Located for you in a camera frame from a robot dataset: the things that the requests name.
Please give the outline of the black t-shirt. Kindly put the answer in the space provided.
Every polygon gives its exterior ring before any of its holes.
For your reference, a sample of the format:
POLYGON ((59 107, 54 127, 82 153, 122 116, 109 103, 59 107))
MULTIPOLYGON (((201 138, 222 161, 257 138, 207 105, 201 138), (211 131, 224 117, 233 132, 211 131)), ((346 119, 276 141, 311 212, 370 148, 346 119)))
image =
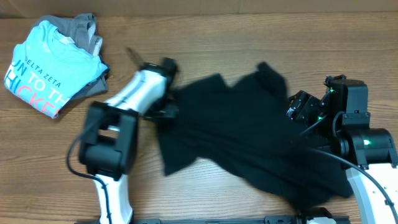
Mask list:
POLYGON ((178 113, 157 127, 165 175, 205 158, 295 208, 352 196, 341 164, 312 151, 304 127, 287 117, 285 80, 268 64, 233 86, 215 74, 172 96, 178 113))

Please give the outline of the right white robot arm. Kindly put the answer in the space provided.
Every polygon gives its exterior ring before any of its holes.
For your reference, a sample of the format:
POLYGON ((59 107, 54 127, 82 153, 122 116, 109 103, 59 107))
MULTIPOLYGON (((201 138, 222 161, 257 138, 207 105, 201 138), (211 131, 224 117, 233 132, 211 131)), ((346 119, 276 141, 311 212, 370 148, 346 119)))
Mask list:
POLYGON ((328 76, 318 99, 299 91, 287 116, 306 126, 311 148, 343 166, 363 223, 397 223, 397 151, 391 133, 371 128, 368 86, 344 75, 328 76))

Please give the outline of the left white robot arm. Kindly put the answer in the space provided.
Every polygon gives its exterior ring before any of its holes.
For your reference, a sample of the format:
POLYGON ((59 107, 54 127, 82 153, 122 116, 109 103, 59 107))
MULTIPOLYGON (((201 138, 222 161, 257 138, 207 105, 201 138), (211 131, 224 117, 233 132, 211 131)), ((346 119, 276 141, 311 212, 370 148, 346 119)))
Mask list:
POLYGON ((175 117, 167 97, 177 72, 171 58, 163 58, 160 65, 145 63, 118 94, 90 105, 78 159, 96 186, 101 209, 97 223, 134 221, 128 176, 137 155, 139 119, 175 117))

